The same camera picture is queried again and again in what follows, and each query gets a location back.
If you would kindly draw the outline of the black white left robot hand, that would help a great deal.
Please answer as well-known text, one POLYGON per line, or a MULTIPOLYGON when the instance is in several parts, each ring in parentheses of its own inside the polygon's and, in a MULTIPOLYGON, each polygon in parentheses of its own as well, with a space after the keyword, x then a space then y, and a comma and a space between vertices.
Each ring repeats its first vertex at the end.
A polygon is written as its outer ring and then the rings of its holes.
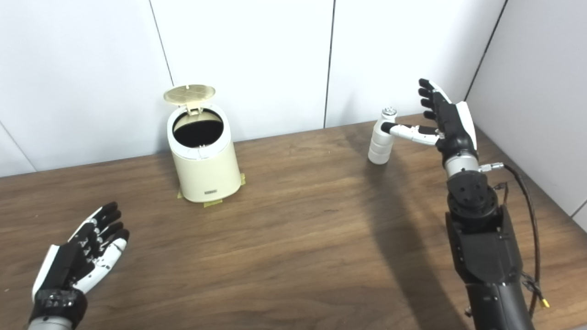
POLYGON ((130 238, 119 205, 99 207, 69 239, 51 245, 32 287, 30 330, 75 330, 88 309, 87 294, 114 268, 130 238))

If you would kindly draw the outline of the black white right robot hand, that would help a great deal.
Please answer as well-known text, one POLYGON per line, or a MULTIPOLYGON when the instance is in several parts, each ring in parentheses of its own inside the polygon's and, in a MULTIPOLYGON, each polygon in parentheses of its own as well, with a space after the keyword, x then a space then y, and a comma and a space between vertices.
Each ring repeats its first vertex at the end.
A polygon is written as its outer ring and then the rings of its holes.
POLYGON ((418 84, 420 104, 426 109, 423 116, 434 121, 436 127, 402 125, 387 120, 376 123, 375 131, 384 137, 434 146, 444 161, 464 155, 477 159, 476 131, 467 103, 451 102, 444 90, 428 79, 420 78, 418 84))

